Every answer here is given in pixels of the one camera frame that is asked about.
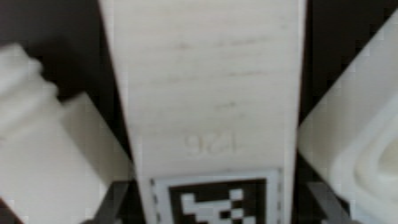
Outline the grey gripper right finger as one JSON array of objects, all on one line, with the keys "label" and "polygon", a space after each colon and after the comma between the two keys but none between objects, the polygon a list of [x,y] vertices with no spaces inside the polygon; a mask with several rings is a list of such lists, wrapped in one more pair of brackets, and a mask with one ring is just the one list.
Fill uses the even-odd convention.
[{"label": "grey gripper right finger", "polygon": [[310,182],[308,188],[326,214],[322,224],[361,224],[351,218],[329,186],[322,182]]}]

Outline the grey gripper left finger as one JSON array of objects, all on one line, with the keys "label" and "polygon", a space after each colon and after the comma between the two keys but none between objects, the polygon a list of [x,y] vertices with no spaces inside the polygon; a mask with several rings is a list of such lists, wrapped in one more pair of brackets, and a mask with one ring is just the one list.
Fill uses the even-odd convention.
[{"label": "grey gripper left finger", "polygon": [[129,194],[130,183],[116,181],[105,194],[95,217],[82,224],[123,224],[121,209]]}]

